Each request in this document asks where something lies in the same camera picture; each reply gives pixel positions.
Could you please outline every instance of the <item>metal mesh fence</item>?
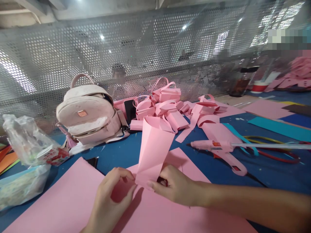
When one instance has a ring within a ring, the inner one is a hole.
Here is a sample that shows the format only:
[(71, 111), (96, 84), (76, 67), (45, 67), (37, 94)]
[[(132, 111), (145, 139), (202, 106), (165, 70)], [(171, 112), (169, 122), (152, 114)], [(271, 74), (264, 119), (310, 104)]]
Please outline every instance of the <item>metal mesh fence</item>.
[[(55, 109), (81, 72), (114, 100), (150, 94), (163, 76), (181, 88), (182, 100), (226, 94), (242, 66), (265, 62), (258, 58), (268, 29), (290, 24), (299, 10), (288, 9), (301, 3), (228, 1), (2, 30), (0, 115), (34, 117), (57, 133)], [(231, 62), (216, 64), (214, 50), (230, 50)]]

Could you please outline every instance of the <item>pink paper loop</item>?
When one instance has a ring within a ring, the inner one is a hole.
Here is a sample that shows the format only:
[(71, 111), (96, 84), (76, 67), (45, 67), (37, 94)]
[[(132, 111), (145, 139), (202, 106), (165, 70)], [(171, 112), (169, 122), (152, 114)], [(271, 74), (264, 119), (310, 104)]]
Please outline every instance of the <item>pink paper loop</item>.
[(202, 128), (202, 125), (204, 123), (219, 123), (220, 122), (220, 117), (216, 116), (216, 115), (206, 115), (206, 116), (202, 116), (200, 117), (200, 119), (198, 120), (198, 127)]

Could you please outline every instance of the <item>teal paper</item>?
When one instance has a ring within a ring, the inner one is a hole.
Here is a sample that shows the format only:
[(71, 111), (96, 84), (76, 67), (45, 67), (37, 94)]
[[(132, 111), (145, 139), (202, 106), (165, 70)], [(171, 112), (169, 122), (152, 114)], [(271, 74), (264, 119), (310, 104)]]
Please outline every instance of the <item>teal paper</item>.
[(248, 123), (282, 134), (298, 141), (311, 141), (311, 130), (284, 124), (267, 118), (256, 117)]
[[(241, 139), (243, 142), (250, 144), (250, 141), (248, 141), (245, 137), (243, 137), (241, 134), (239, 134), (238, 131), (235, 130), (235, 128), (233, 128), (232, 125), (228, 124), (228, 123), (223, 123), (224, 126), (226, 126), (228, 128), (228, 130), (231, 131), (231, 133), (233, 133), (235, 136), (237, 136), (239, 139)], [(254, 155), (259, 156), (258, 150), (256, 149), (256, 147), (252, 147), (253, 151), (254, 151)]]

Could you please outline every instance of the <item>backpack strap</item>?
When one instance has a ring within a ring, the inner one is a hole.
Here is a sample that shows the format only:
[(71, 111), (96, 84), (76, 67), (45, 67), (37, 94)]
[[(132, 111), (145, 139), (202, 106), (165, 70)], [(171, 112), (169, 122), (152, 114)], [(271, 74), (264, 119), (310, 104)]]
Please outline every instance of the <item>backpack strap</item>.
[(70, 84), (70, 88), (74, 88), (75, 83), (78, 81), (79, 78), (82, 78), (82, 77), (87, 77), (91, 81), (92, 84), (95, 84), (93, 79), (90, 78), (90, 76), (88, 76), (87, 74), (81, 73), (81, 74), (78, 74), (76, 77), (74, 77), (74, 79), (72, 80)]

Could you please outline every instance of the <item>orange paper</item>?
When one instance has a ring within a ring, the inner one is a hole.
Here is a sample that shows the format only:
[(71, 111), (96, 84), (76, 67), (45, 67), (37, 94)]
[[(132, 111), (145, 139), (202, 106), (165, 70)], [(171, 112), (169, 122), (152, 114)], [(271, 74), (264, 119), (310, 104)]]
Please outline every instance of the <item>orange paper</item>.
[(18, 159), (15, 152), (6, 155), (0, 162), (0, 173), (3, 172), (8, 166), (14, 163)]

